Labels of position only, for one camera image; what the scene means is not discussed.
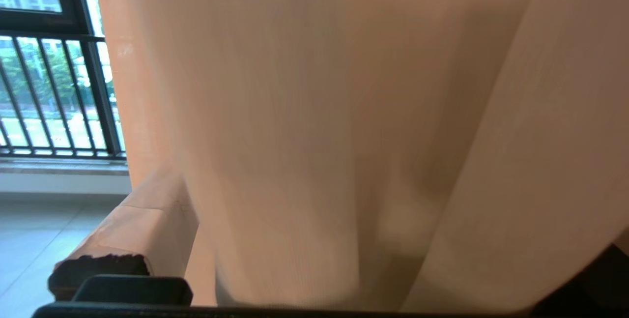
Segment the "gray floor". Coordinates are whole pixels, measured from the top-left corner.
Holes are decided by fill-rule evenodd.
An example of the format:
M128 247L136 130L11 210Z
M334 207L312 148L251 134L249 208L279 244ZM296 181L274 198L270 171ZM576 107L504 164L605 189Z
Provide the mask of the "gray floor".
M0 202L0 318L52 302L47 280L115 203Z

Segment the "metal railing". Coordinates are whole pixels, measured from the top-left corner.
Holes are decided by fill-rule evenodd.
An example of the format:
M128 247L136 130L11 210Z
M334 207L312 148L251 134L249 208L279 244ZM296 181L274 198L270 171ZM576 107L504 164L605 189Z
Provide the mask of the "metal railing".
M103 37L0 31L0 156L124 159L106 54Z

